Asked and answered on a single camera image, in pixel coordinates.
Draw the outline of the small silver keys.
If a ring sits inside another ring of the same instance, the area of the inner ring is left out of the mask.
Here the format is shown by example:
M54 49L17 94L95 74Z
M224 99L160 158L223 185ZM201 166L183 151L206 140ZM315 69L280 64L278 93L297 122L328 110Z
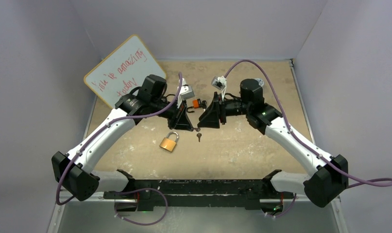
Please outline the small silver keys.
M198 142L201 141L202 133L200 128L193 128L193 131L196 132L196 136L198 138Z

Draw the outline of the black-headed keys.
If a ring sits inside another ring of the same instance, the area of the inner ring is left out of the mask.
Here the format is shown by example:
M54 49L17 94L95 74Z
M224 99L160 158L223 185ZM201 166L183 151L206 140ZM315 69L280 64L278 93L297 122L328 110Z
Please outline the black-headed keys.
M199 107L203 109L203 111L205 111L207 109L207 101L202 100L199 104Z

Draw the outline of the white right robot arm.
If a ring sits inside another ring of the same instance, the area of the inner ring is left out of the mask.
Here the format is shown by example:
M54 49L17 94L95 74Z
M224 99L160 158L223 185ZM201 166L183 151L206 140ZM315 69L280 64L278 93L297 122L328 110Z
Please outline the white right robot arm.
M281 145L305 169L305 174L275 171L267 176L262 185L263 193L270 198L280 192L305 195L318 207L326 207L348 185L348 161L342 156L332 156L307 140L292 126L275 107L267 104L263 88L255 79L240 83L240 97L225 98L227 80L214 77L215 92L212 103L199 117L199 128L220 128L229 116L244 115L250 126Z

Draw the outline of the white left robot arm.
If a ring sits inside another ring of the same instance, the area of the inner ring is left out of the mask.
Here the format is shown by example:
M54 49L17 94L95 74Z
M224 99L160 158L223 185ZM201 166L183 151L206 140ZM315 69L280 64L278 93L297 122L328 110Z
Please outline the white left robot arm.
M62 188L79 201L101 191L116 191L124 199L134 194L134 184L122 172L117 172L105 182L94 175L93 170L113 144L144 118L163 117L167 119L171 130L194 130L187 116L185 101L185 96L193 97L194 93L181 72L178 77L177 91L173 99L168 101L164 96L166 79L157 75L147 76L141 86L120 97L106 119L84 141L67 153L58 151L53 155L51 162L58 182L56 204L64 205L69 202L60 200Z

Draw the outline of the orange padlock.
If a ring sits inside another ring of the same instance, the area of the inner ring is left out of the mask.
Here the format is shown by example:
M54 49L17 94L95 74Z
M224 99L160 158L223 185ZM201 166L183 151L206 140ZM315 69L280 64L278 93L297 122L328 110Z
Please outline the orange padlock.
M202 101L201 99L196 99L193 100L191 103L191 106L187 108L187 113L194 113L195 109L201 108L202 107Z

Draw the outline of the brass padlock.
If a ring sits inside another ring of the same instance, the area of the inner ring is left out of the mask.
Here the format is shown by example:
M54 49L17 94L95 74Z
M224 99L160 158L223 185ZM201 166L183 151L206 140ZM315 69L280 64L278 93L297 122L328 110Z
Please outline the brass padlock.
M177 145L178 140L179 140L179 134L177 132L169 132L163 138L159 147L168 152L173 152Z

